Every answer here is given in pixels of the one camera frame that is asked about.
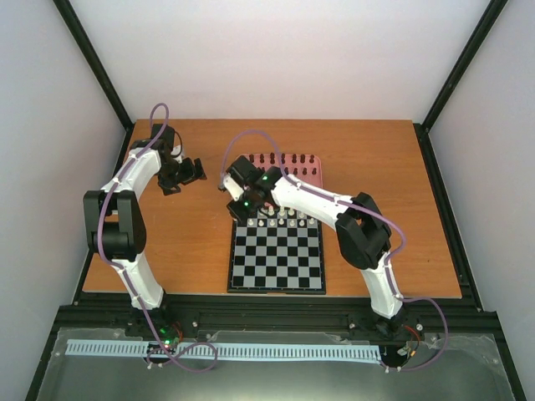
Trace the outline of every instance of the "gray floor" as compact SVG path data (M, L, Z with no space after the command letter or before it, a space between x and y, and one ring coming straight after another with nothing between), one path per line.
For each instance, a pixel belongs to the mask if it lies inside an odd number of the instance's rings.
M58 344L54 352L62 346ZM147 370L141 358L60 357L59 351L43 381L39 399L513 399L505 372L496 359L497 350L492 347L495 348L490 338L458 338L437 364L418 373L389 374L378 365L331 362L220 362L208 373L195 374L173 366ZM420 348L415 364L436 351L425 344ZM206 361L185 363L201 367Z

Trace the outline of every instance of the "gray wall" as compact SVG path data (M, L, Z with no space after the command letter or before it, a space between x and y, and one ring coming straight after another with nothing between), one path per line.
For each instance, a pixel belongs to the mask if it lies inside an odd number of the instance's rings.
M509 2L431 131L485 309L535 399L535 2Z
M52 1L0 6L0 399L24 399L124 131Z
M421 121L488 0L73 0L126 109Z

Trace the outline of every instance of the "checkered board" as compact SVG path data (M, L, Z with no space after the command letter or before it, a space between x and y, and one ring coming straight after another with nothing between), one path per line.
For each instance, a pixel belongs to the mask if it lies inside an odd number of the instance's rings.
M233 222L227 290L324 295L321 222L300 211L263 212Z

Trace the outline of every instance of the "robotic arm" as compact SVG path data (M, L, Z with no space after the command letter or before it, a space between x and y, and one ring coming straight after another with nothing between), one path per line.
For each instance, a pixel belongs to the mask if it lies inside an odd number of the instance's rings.
M240 156L222 181L222 189L232 196L227 209L240 222L246 221L265 203L293 208L322 221L336 231L344 259L362 272L373 311L386 319L395 317L402 302L392 293L385 271L386 267L391 267L390 261L385 261L390 250L390 228L373 216L338 203L352 203L380 214L371 196L362 192L356 197L338 195L293 175L288 177L295 184L286 180L278 167L264 172ZM394 278L392 282L397 290Z
M150 139L154 138L160 129L161 124L154 124ZM201 161L186 158L182 146L174 146L174 138L175 130L167 126L160 138L140 157L137 155L150 139L137 140L130 147L128 159L115 177L100 190L90 190L84 196L87 242L89 250L98 253L97 230L103 201L113 185L119 183L106 211L106 216L117 215L117 219L104 222L104 254L112 262L125 268L149 310L161 305L164 291L152 275L145 257L146 229L138 200L154 175L158 175L158 186L164 195L179 193L179 184L187 185L195 180L206 179ZM132 306L140 309L137 298L125 281L122 269L116 266L113 268L120 274L128 289Z

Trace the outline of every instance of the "wooden tabletop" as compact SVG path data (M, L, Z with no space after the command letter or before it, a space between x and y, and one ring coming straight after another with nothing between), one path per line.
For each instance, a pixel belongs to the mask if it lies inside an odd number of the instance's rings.
M163 196L154 178L140 199L147 229L145 253L156 280L169 293L226 294L232 219L227 193L217 190L222 156L245 129L263 129L282 152L321 159L324 188L347 195L366 192L384 216L407 236L393 259L396 280L406 296L460 297L456 274L436 204L410 121L393 120L203 120L170 121L192 159L201 158L208 180ZM138 120L132 140L150 136ZM236 142L229 163L243 153L271 152L258 135ZM392 246L400 238L392 235ZM368 295L359 270L340 255L336 233L324 227L328 296ZM113 268L93 257L86 292L125 292Z

